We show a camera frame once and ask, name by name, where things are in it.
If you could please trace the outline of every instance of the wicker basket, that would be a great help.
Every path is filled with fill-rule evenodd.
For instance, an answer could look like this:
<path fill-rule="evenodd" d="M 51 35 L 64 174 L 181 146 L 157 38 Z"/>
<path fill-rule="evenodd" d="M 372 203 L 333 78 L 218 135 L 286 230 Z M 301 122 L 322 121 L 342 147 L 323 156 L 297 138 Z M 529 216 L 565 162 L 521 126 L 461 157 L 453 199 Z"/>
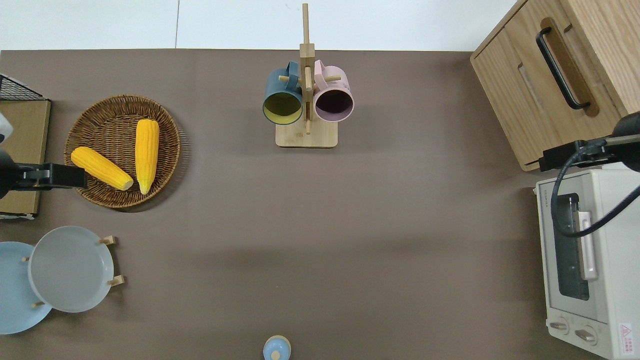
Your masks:
<path fill-rule="evenodd" d="M 156 179 L 146 195 L 134 181 L 120 191 L 87 174 L 87 188 L 78 192 L 90 202 L 111 209 L 130 208 L 158 194 L 175 172 L 180 157 L 180 133 L 173 117 L 160 104 L 137 95 L 118 95 L 94 104 L 78 118 L 65 143 L 65 164 L 71 152 L 88 146 L 118 165 L 136 180 L 136 125 L 140 119 L 156 120 L 160 127 Z"/>

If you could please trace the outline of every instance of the toaster oven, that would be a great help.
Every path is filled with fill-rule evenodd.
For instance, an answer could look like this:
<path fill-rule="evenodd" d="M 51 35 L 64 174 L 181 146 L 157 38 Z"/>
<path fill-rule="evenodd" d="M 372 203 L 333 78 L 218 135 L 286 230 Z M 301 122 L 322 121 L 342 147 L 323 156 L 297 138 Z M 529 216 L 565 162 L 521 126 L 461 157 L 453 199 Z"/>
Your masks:
<path fill-rule="evenodd" d="M 640 200 L 593 234 L 567 238 L 551 220 L 555 179 L 538 200 L 549 334 L 607 359 L 640 359 Z M 640 184 L 640 173 L 595 169 L 564 177 L 559 225 L 583 230 Z"/>

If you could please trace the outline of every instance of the blue mug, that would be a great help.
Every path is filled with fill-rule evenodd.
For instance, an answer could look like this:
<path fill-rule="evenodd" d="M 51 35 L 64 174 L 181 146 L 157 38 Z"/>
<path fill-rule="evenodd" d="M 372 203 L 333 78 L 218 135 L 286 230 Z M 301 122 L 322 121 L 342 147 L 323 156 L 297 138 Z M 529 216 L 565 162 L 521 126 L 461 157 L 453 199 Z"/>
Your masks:
<path fill-rule="evenodd" d="M 262 103 L 264 116 L 276 125 L 289 125 L 302 116 L 302 90 L 298 84 L 300 66 L 290 61 L 286 69 L 276 69 L 267 78 Z M 280 76 L 287 76 L 281 81 Z"/>

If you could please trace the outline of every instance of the mug handle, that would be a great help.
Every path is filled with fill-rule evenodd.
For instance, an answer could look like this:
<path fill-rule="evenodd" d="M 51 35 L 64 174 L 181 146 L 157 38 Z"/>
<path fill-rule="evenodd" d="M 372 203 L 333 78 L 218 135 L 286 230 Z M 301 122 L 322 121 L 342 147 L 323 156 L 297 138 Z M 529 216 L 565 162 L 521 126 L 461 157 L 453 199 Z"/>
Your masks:
<path fill-rule="evenodd" d="M 329 86 L 326 84 L 326 80 L 324 79 L 324 64 L 322 60 L 316 60 L 316 64 L 314 66 L 314 80 L 316 81 L 316 85 L 318 86 L 318 90 L 324 90 Z"/>
<path fill-rule="evenodd" d="M 286 89 L 288 91 L 294 92 L 296 91 L 296 86 L 298 86 L 298 78 L 300 73 L 300 66 L 295 61 L 289 61 L 287 65 L 287 76 L 289 80 L 287 81 Z"/>

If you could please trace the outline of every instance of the yellow corn cob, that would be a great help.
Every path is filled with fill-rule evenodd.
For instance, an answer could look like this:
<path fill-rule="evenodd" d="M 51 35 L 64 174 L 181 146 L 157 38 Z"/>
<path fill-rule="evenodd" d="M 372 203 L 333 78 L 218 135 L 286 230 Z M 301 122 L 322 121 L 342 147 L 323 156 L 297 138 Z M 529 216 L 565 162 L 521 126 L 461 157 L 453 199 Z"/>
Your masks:
<path fill-rule="evenodd" d="M 133 185 L 131 176 L 89 147 L 76 147 L 71 153 L 71 162 L 118 190 L 126 190 Z"/>
<path fill-rule="evenodd" d="M 145 195 L 156 178 L 160 127 L 155 120 L 142 119 L 136 127 L 136 177 Z"/>

